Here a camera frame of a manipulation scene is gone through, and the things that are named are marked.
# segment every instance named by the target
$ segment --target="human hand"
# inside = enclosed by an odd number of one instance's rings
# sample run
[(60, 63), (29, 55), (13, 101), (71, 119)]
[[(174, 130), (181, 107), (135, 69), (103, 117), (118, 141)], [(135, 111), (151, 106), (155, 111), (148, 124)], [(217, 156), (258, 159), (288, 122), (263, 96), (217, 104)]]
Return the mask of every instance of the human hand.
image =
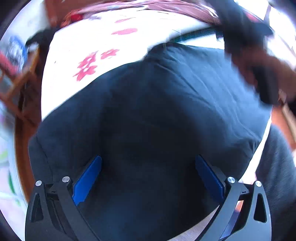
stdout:
[(257, 86), (257, 80), (252, 71), (253, 66), (266, 66), (273, 70), (278, 80), (279, 88), (285, 92), (288, 100), (296, 97), (296, 73), (288, 64), (274, 56), (268, 55), (259, 47), (248, 47), (239, 54), (232, 54), (231, 60), (250, 85)]

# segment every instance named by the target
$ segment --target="silver screw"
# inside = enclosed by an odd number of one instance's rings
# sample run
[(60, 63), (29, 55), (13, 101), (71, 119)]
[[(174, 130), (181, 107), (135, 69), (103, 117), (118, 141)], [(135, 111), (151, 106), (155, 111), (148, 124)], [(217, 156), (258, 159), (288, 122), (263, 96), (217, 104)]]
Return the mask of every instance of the silver screw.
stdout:
[(35, 183), (35, 185), (37, 186), (37, 187), (39, 187), (40, 185), (42, 184), (42, 181), (37, 181), (36, 183)]
[(256, 181), (255, 184), (256, 184), (257, 187), (261, 187), (262, 186), (262, 183), (260, 181)]
[(233, 177), (227, 178), (227, 181), (230, 183), (235, 183), (235, 179)]
[(67, 183), (70, 181), (70, 177), (65, 176), (65, 177), (63, 177), (62, 181), (63, 181), (63, 183)]

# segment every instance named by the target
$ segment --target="dark blue cloth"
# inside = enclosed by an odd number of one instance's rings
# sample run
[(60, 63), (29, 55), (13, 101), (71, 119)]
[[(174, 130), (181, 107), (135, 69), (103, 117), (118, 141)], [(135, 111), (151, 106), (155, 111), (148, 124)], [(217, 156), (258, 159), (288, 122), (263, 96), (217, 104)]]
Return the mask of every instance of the dark blue cloth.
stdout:
[(103, 241), (165, 241), (216, 207), (195, 156), (239, 179), (270, 112), (223, 50), (161, 44), (53, 111), (31, 139), (32, 170), (51, 183), (100, 155), (100, 176), (79, 205), (93, 230)]

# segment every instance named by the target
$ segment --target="person's leg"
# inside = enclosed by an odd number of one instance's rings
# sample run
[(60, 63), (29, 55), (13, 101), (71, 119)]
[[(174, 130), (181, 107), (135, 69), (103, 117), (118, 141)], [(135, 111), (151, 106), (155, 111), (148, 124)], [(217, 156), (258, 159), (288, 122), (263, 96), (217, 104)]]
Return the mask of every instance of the person's leg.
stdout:
[(296, 221), (296, 170), (288, 143), (274, 125), (256, 176), (263, 183), (270, 208), (272, 241), (283, 240)]

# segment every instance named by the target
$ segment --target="blue gripper pad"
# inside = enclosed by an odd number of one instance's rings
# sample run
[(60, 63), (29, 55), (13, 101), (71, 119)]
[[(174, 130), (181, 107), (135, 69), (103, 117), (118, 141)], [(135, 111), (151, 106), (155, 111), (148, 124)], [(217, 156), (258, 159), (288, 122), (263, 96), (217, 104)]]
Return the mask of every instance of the blue gripper pad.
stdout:
[(86, 199), (96, 178), (101, 172), (101, 168), (102, 158), (100, 156), (96, 156), (91, 164), (84, 171), (84, 173), (81, 175), (81, 177), (78, 179), (78, 181), (75, 183), (72, 198), (76, 206)]
[(212, 198), (222, 204), (225, 200), (224, 186), (201, 155), (195, 157), (195, 168)]

